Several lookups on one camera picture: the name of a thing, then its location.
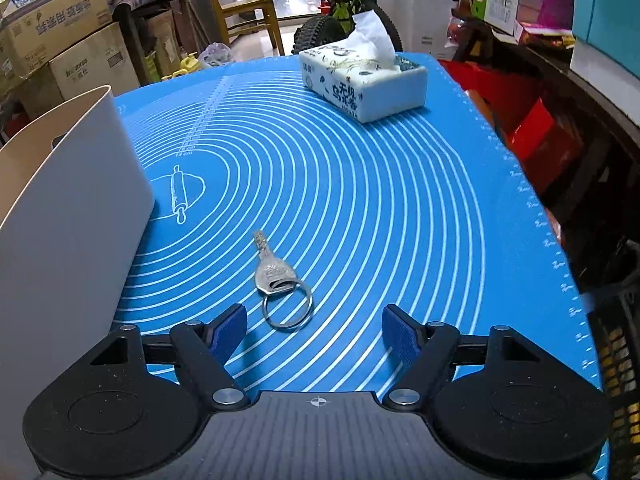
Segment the open cardboard box top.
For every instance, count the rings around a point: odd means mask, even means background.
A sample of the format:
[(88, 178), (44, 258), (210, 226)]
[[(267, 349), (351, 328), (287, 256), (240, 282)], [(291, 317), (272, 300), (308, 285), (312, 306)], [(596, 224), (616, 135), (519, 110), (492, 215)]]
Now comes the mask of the open cardboard box top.
[(112, 21), (107, 0), (32, 0), (1, 19), (1, 85), (11, 88)]

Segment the blue silicone baking mat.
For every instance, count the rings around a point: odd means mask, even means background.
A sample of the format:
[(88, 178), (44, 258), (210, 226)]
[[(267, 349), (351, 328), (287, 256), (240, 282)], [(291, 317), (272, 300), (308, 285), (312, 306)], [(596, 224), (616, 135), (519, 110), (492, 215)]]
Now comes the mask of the blue silicone baking mat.
[[(116, 103), (156, 203), (115, 318), (160, 334), (244, 304), (228, 370), (251, 394), (384, 393), (402, 371), (382, 313), (485, 335), (509, 325), (597, 384), (570, 263), (518, 160), (428, 55), (426, 104), (363, 125), (296, 58), (150, 84)], [(311, 289), (294, 330), (262, 317), (261, 230)]]

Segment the stacked cardboard boxes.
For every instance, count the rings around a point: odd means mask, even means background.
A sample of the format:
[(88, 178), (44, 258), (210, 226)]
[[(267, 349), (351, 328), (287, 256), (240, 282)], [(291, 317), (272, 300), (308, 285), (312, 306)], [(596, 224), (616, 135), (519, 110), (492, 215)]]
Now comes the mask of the stacked cardboard boxes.
[(58, 104), (108, 84), (114, 96), (140, 87), (119, 24), (105, 26), (36, 70), (16, 90), (35, 119)]

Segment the green black bicycle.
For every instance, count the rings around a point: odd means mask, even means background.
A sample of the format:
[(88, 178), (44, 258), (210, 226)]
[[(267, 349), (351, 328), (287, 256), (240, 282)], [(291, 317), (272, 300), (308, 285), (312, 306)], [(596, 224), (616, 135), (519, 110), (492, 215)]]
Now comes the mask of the green black bicycle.
[(321, 0), (319, 9), (294, 32), (293, 54), (345, 39), (355, 30), (354, 16), (367, 11), (380, 18), (395, 51), (404, 50), (397, 27), (376, 0)]

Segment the yellow oil jug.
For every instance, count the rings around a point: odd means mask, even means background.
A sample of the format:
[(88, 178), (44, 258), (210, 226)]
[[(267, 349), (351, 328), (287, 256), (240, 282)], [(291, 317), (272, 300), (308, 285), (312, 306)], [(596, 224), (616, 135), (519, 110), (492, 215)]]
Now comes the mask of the yellow oil jug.
[(174, 70), (170, 75), (163, 76), (162, 80), (171, 80), (183, 75), (189, 75), (199, 72), (203, 69), (202, 63), (198, 60), (194, 53), (188, 54), (180, 61), (178, 70)]

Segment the beige plastic storage bin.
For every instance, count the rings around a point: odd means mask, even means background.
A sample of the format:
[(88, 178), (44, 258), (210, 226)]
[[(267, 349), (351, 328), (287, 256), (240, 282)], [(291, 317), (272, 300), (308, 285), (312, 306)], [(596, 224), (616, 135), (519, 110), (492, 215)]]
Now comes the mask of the beige plastic storage bin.
[(112, 326), (154, 206), (110, 86), (30, 122), (1, 151), (1, 474), (37, 467), (22, 419)]

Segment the white tissue box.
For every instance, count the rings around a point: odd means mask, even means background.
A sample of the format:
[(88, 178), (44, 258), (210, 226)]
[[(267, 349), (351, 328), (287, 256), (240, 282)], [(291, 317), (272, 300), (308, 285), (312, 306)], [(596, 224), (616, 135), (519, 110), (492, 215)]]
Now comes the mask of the white tissue box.
[(425, 104), (427, 69), (394, 51), (373, 11), (355, 16), (347, 38), (303, 50), (298, 59), (305, 87), (362, 124)]

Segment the silver key with ring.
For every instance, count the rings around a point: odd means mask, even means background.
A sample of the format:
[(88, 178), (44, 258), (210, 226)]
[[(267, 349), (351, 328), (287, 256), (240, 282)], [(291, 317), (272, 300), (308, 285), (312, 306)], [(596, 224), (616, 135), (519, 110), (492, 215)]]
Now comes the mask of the silver key with ring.
[[(309, 286), (301, 280), (294, 268), (285, 260), (277, 257), (271, 250), (265, 233), (261, 230), (253, 233), (258, 252), (258, 265), (254, 274), (255, 287), (262, 294), (262, 317), (274, 330), (294, 330), (306, 322), (314, 306), (314, 297)], [(289, 294), (296, 287), (303, 289), (305, 301), (302, 313), (294, 320), (277, 323), (271, 319), (268, 304), (271, 296)]]

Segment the wooden chair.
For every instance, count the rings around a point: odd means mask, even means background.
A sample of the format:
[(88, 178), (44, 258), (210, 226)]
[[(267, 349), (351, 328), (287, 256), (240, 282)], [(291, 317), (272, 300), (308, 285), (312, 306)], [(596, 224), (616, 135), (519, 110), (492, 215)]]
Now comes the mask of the wooden chair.
[[(271, 47), (285, 56), (280, 26), (277, 18), (276, 0), (240, 0), (230, 3), (221, 3), (220, 0), (209, 0), (216, 16), (221, 42), (227, 47), (231, 46), (232, 37), (241, 37), (265, 30), (268, 32)], [(240, 16), (259, 10), (262, 18), (253, 18), (247, 22), (229, 26), (228, 18)]]

